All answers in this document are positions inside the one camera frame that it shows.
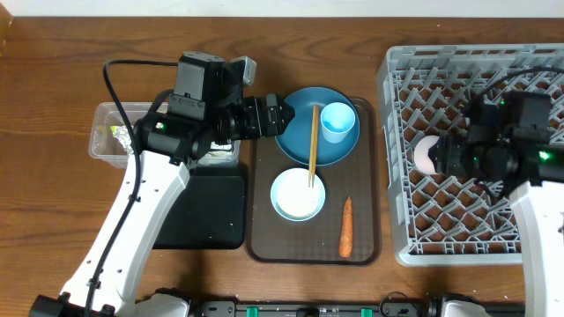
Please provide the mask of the light blue cup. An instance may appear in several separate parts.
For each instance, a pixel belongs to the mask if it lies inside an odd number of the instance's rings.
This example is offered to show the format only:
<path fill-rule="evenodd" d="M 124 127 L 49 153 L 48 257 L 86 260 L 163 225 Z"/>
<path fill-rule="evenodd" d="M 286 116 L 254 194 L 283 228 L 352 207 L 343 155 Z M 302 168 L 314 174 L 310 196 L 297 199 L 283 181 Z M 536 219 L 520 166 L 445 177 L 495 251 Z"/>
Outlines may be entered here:
<path fill-rule="evenodd" d="M 321 112 L 322 134 L 331 144 L 342 142 L 352 130 L 356 122 L 353 109 L 342 102 L 333 102 L 325 106 Z"/>

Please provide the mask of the pink cup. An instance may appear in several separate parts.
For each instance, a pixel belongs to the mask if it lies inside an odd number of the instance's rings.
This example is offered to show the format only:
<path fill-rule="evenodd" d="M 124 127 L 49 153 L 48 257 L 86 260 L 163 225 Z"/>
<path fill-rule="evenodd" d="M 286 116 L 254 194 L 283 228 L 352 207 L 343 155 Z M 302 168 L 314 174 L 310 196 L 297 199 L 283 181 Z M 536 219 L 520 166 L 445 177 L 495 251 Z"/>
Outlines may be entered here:
<path fill-rule="evenodd" d="M 433 160 L 430 158 L 428 152 L 438 141 L 438 136 L 425 136 L 416 144 L 413 151 L 413 162 L 420 172 L 424 174 L 436 174 Z"/>

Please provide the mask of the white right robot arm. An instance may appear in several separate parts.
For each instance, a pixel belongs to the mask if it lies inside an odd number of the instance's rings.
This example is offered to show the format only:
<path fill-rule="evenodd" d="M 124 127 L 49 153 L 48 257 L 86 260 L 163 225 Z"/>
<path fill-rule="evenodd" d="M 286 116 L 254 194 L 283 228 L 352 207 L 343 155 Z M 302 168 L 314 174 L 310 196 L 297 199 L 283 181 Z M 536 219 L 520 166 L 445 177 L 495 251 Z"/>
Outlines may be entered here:
<path fill-rule="evenodd" d="M 563 314 L 563 150 L 549 144 L 551 108 L 534 92 L 474 100 L 465 136 L 425 136 L 413 154 L 425 174 L 502 183 L 521 237 L 527 316 Z"/>

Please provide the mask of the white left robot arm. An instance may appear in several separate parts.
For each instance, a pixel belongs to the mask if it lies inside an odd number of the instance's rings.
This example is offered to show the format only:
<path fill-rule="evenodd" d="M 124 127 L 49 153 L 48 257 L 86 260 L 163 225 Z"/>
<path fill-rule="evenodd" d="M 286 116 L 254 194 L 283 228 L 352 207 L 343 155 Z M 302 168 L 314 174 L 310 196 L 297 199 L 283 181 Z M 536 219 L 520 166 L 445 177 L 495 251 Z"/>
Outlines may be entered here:
<path fill-rule="evenodd" d="M 154 242 L 195 163 L 154 151 L 130 156 L 118 196 L 85 261 L 58 298 L 38 296 L 30 315 L 187 315 L 185 299 L 159 295 L 137 303 L 136 296 Z"/>

